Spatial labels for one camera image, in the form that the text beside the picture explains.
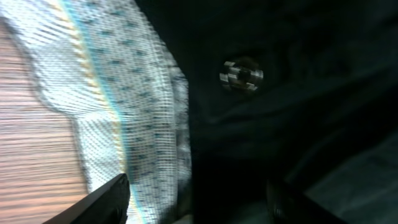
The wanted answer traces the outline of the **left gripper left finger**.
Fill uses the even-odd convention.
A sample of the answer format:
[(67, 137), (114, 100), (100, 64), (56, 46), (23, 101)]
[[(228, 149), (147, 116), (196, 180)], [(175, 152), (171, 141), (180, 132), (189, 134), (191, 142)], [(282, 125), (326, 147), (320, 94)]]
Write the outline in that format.
[(126, 224), (129, 199), (127, 175), (119, 174), (43, 224)]

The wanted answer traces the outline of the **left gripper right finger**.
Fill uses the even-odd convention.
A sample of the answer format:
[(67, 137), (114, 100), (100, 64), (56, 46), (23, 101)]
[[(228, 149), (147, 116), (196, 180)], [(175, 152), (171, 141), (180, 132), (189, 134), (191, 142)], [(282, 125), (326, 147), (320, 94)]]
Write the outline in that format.
[(268, 179), (266, 195), (273, 224), (347, 224), (283, 180)]

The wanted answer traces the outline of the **black shorts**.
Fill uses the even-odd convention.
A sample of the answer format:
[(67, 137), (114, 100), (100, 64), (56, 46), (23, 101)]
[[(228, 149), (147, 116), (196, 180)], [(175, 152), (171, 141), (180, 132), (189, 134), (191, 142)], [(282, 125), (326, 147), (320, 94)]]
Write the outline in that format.
[(279, 179), (347, 223), (397, 222), (397, 1), (2, 1), (89, 194), (126, 223), (271, 223)]

